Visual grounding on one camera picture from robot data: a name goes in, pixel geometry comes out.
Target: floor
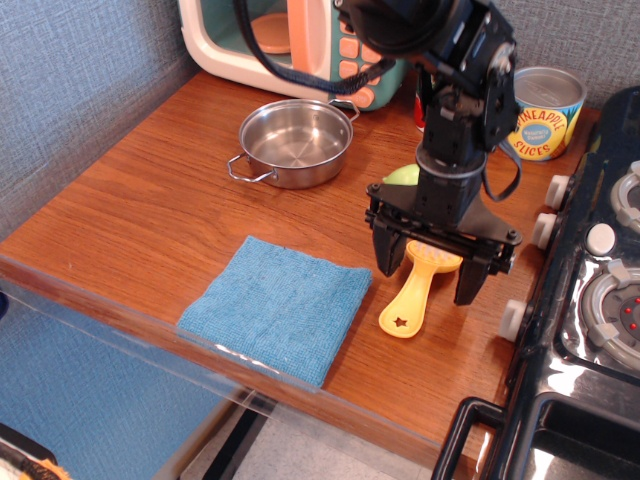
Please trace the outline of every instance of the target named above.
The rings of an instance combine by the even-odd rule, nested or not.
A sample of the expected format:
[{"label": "floor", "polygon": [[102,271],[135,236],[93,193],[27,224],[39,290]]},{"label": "floor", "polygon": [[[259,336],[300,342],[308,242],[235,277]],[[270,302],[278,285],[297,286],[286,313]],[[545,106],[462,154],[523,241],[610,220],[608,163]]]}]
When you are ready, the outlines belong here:
[{"label": "floor", "polygon": [[[243,410],[238,408],[181,476],[202,480]],[[309,416],[278,405],[234,480],[427,480],[431,471]]]}]

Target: stainless steel pot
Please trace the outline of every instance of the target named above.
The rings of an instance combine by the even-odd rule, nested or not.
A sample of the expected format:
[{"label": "stainless steel pot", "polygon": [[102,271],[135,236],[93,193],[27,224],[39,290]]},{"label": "stainless steel pot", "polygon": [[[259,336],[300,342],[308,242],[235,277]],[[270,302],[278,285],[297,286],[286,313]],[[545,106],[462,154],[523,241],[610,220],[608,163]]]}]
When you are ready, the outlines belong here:
[{"label": "stainless steel pot", "polygon": [[[347,103],[355,115],[347,117],[332,106]],[[240,126],[240,155],[228,161],[229,175],[244,182],[265,182],[281,188],[309,188],[335,177],[344,164],[343,153],[353,139],[351,123],[360,111],[353,102],[283,100],[249,115]],[[241,158],[254,178],[233,172]]]}]

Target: toy microwave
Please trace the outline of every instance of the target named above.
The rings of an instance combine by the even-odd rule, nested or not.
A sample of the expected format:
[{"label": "toy microwave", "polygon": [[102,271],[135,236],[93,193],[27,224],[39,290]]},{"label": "toy microwave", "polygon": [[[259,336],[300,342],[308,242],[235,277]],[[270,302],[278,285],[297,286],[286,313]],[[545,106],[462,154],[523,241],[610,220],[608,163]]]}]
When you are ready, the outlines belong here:
[{"label": "toy microwave", "polygon": [[[337,81],[368,68],[380,55],[338,20],[332,0],[247,0],[262,50],[295,70]],[[208,73],[291,97],[328,101],[332,96],[280,80],[250,53],[232,0],[179,0],[182,34],[189,54]],[[352,100],[362,110],[385,105],[407,71],[405,62],[360,89]]]}]

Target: pineapple slices can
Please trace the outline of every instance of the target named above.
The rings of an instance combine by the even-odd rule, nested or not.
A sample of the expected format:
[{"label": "pineapple slices can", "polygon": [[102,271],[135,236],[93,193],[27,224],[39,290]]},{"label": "pineapple slices can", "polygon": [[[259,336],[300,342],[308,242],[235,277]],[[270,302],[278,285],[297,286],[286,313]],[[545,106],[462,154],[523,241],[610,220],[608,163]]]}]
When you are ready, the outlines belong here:
[{"label": "pineapple slices can", "polygon": [[584,83],[564,70],[528,67],[516,71],[515,93],[522,112],[507,140],[520,158],[544,161],[562,155],[587,96]]}]

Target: orange button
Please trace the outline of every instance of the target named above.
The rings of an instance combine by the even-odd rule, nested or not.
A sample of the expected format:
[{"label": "orange button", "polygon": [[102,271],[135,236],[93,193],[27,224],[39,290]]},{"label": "orange button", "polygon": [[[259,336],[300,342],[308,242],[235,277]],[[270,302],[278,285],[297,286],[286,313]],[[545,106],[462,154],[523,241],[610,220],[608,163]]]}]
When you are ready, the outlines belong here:
[{"label": "orange button", "polygon": [[345,58],[358,58],[360,53],[360,42],[356,38],[340,39],[340,55]]},{"label": "orange button", "polygon": [[[371,65],[367,64],[367,65],[363,65],[362,66],[362,71],[364,72],[367,68],[371,67]],[[380,78],[374,78],[373,80],[371,80],[367,85],[377,85],[380,83]]]},{"label": "orange button", "polygon": [[340,78],[347,78],[358,73],[358,64],[349,60],[342,60],[339,66]]},{"label": "orange button", "polygon": [[337,97],[340,100],[351,100],[358,108],[367,108],[376,99],[376,94],[370,88],[363,87],[353,95],[338,95]]},{"label": "orange button", "polygon": [[366,45],[362,46],[362,59],[369,63],[378,63],[382,59],[382,55],[374,52]]},{"label": "orange button", "polygon": [[347,24],[344,22],[340,22],[340,31],[342,33],[346,33],[347,35],[355,35],[352,30],[347,29]]}]

